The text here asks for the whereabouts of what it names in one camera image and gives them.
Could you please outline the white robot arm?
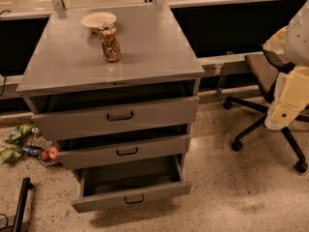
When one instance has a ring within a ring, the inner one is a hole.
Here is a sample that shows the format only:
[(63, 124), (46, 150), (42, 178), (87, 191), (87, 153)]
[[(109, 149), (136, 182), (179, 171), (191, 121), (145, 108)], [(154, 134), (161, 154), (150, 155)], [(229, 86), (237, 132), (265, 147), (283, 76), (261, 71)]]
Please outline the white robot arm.
[(289, 71), (279, 71), (274, 101), (267, 112), (265, 125), (279, 131), (287, 127), (309, 103), (309, 1), (289, 24), (264, 44), (265, 55), (272, 63), (294, 64)]

